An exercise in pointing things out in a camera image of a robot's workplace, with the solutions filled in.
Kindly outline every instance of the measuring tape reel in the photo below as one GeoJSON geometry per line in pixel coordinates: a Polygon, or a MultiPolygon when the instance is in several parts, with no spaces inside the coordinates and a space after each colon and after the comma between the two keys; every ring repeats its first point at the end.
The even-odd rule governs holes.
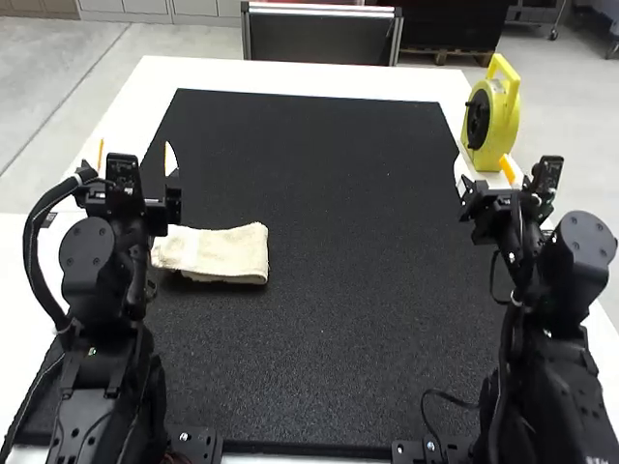
{"type": "Polygon", "coordinates": [[[478,171],[501,170],[499,160],[516,142],[520,121],[520,76],[503,55],[494,53],[486,78],[473,87],[460,139],[478,171]],[[500,71],[504,78],[494,75],[500,71]]]}

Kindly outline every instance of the concrete floor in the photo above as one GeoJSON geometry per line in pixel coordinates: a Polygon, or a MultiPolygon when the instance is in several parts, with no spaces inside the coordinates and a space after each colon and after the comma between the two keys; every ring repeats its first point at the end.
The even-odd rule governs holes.
{"type": "MultiPolygon", "coordinates": [[[[0,17],[0,212],[26,213],[75,157],[145,54],[242,58],[239,29],[0,17]]],[[[599,215],[619,236],[619,60],[601,57],[604,32],[573,20],[552,43],[507,30],[498,46],[522,78],[513,155],[530,167],[566,158],[555,221],[572,209],[599,215]]],[[[403,58],[403,66],[433,66],[403,58]]],[[[471,84],[485,70],[448,59],[471,84]]],[[[619,258],[602,303],[619,328],[619,258]]]]}

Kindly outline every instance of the black foam mat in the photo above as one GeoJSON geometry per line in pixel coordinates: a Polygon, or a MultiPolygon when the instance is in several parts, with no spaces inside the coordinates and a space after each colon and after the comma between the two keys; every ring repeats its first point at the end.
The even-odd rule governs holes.
{"type": "MultiPolygon", "coordinates": [[[[457,147],[437,103],[179,90],[142,163],[148,194],[162,191],[165,140],[183,223],[261,221],[270,262],[265,287],[162,280],[146,324],[169,422],[383,447],[426,433],[425,389],[477,398],[502,309],[491,248],[457,222],[457,147]]],[[[20,440],[49,433],[53,390],[20,440]]],[[[476,433],[475,414],[428,403],[438,430],[476,433]]]]}

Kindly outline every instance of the white cabinet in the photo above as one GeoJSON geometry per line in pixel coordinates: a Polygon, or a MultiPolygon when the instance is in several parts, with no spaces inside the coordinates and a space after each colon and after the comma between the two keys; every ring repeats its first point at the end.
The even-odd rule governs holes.
{"type": "Polygon", "coordinates": [[[18,12],[42,12],[43,7],[39,0],[13,0],[14,10],[18,12]]]}
{"type": "Polygon", "coordinates": [[[85,12],[122,13],[122,0],[79,0],[79,8],[85,12]]]}
{"type": "Polygon", "coordinates": [[[167,14],[165,0],[123,0],[126,13],[167,14]]]}
{"type": "Polygon", "coordinates": [[[172,0],[177,15],[217,16],[216,0],[172,0]]]}
{"type": "Polygon", "coordinates": [[[220,16],[241,17],[241,0],[217,0],[220,16]]]}
{"type": "Polygon", "coordinates": [[[52,13],[75,13],[74,0],[43,0],[45,9],[52,13]]]}

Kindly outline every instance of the metal bracket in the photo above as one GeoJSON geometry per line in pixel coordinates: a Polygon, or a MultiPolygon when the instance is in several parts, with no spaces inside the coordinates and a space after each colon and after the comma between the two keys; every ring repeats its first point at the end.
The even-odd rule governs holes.
{"type": "Polygon", "coordinates": [[[168,453],[182,454],[191,464],[221,464],[223,438],[212,428],[167,425],[168,453]]]}
{"type": "Polygon", "coordinates": [[[441,436],[443,452],[431,435],[423,442],[396,440],[391,446],[392,464],[468,464],[472,462],[470,438],[441,436]]]}

